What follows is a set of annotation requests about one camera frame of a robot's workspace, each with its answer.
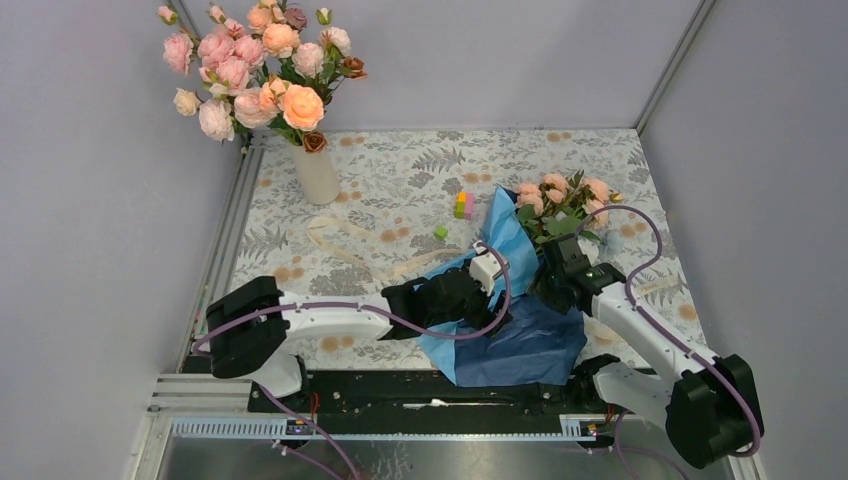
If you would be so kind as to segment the flower bouquet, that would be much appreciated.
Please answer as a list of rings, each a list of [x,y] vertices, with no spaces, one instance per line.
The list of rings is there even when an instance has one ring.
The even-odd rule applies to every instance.
[[[587,177],[583,170],[569,176],[549,173],[538,184],[517,185],[512,193],[519,224],[538,256],[545,243],[573,233],[586,218],[589,222],[579,236],[599,242],[598,232],[608,223],[608,214],[595,212],[623,200],[620,192],[599,178]]]

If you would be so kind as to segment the blue wrapping paper sheet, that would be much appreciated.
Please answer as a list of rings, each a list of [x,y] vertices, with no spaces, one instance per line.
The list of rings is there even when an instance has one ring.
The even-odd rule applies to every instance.
[[[459,387],[563,386],[587,343],[581,312],[559,313],[527,293],[539,260],[515,215],[515,200],[514,193],[498,187],[480,234],[509,262],[511,319],[488,336],[456,341],[422,335],[416,340]]]

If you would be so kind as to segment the cream printed ribbon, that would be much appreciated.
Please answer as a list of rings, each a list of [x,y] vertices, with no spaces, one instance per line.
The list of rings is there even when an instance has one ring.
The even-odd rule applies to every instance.
[[[344,260],[363,270],[366,270],[375,280],[387,283],[415,273],[422,273],[423,269],[440,257],[450,255],[451,258],[465,253],[466,249],[446,248],[443,240],[436,240],[438,249],[431,249],[424,254],[416,256],[401,256],[400,260],[393,263],[380,263],[377,256],[383,252],[383,235],[365,230],[354,224],[330,217],[316,217],[307,226],[307,236],[320,250],[330,256]],[[680,275],[671,274],[662,277],[654,276],[653,280],[637,286],[639,295],[651,297],[663,288],[682,285]],[[595,340],[601,340],[603,346],[614,343],[624,343],[624,340],[610,327],[601,326],[598,320],[589,320],[586,332]]]

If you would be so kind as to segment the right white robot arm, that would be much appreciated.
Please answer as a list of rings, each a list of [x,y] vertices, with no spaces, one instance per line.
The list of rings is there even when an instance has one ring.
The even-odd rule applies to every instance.
[[[632,411],[698,469],[759,447],[765,430],[749,364],[685,338],[636,298],[616,267],[592,264],[574,235],[543,245],[533,287],[551,307],[576,309],[611,329],[648,364],[644,374],[612,355],[591,359],[589,375],[573,386],[583,410],[611,403]]]

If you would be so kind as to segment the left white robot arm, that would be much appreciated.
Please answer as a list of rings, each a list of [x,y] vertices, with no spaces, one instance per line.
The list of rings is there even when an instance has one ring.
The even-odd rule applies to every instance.
[[[287,296],[272,276],[260,276],[212,303],[208,332],[193,352],[208,346],[218,379],[248,379],[288,411],[309,401],[305,368],[286,343],[323,337],[395,341],[425,336],[454,341],[461,335],[437,326],[464,320],[468,339],[495,332],[508,316],[512,280],[498,272],[450,268],[365,297]]]

